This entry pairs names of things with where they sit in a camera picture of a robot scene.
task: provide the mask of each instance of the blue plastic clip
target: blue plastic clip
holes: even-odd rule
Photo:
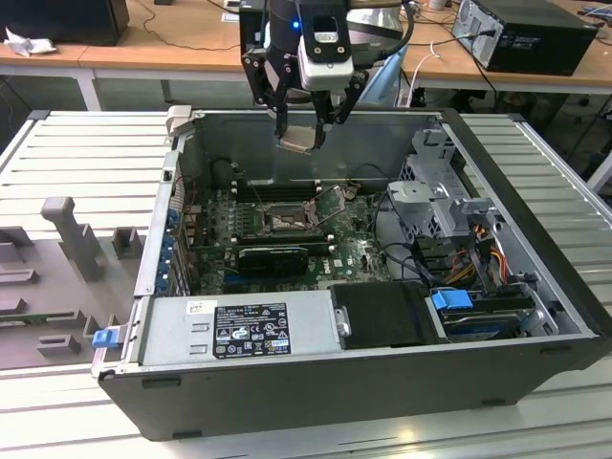
[[[431,296],[437,311],[441,309],[471,309],[474,307],[466,290],[439,290]]]
[[[97,330],[92,339],[92,346],[94,346],[95,349],[99,349],[100,347],[119,347],[119,330]]]

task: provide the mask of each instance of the computer case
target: computer case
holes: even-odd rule
[[[6,38],[8,28],[55,43],[114,46],[129,19],[125,0],[6,0],[0,12],[0,37]]]
[[[570,76],[598,29],[544,0],[463,0],[452,34],[484,31],[459,41],[487,71]]]

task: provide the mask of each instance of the power supply label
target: power supply label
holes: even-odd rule
[[[287,304],[219,306],[214,310],[217,359],[291,354]]]

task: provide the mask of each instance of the paper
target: paper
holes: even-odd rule
[[[6,31],[8,39],[4,40],[4,44],[18,55],[30,57],[30,55],[42,55],[57,51],[52,41],[46,38],[24,38],[16,33],[12,33],[9,28],[6,28]]]

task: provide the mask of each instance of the barcode sticker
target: barcode sticker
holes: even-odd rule
[[[200,301],[188,301],[186,313],[188,316],[192,314],[213,314],[214,308],[217,307],[216,299],[203,299]]]

